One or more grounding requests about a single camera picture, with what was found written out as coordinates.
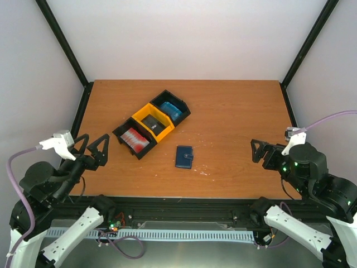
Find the blue leather card holder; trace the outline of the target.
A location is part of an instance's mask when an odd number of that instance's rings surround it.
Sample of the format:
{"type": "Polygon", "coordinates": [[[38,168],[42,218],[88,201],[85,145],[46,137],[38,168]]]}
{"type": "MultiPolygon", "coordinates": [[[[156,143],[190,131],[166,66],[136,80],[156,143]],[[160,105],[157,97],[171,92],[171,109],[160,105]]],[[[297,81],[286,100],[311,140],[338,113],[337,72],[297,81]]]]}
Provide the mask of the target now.
{"type": "Polygon", "coordinates": [[[191,169],[194,159],[192,146],[177,146],[175,167],[182,169],[191,169]]]}

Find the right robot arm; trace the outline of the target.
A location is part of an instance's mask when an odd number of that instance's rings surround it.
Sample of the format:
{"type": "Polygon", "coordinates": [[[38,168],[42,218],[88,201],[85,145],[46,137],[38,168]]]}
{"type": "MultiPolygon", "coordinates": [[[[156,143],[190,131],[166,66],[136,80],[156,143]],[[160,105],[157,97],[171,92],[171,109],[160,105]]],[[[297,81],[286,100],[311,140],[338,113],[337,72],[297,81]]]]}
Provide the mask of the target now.
{"type": "Polygon", "coordinates": [[[356,267],[356,185],[330,174],[326,156],[308,142],[283,146],[251,140],[250,144],[253,162],[262,160],[264,169],[279,172],[302,201],[326,217],[335,234],[309,227],[265,197],[250,207],[253,223],[283,232],[313,253],[323,267],[356,267]]]}

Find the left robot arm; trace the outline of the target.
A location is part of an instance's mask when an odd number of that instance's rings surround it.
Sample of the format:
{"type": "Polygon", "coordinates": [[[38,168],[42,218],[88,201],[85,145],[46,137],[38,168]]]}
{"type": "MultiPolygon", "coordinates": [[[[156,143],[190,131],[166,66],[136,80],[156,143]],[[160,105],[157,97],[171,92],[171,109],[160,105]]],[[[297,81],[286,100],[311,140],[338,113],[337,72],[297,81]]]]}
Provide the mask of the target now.
{"type": "Polygon", "coordinates": [[[56,208],[66,201],[84,171],[96,171],[106,165],[109,139],[109,135],[104,134],[89,143],[89,135],[73,138],[68,130],[64,130],[7,160],[7,174],[20,199],[12,210],[9,222],[11,243],[6,255],[6,267],[60,267],[92,229],[115,221],[114,202],[99,195],[62,236],[40,249],[47,230],[56,218],[56,208]],[[20,181],[15,179],[11,163],[16,157],[49,149],[63,159],[59,168],[40,161],[31,165],[20,181]]]}

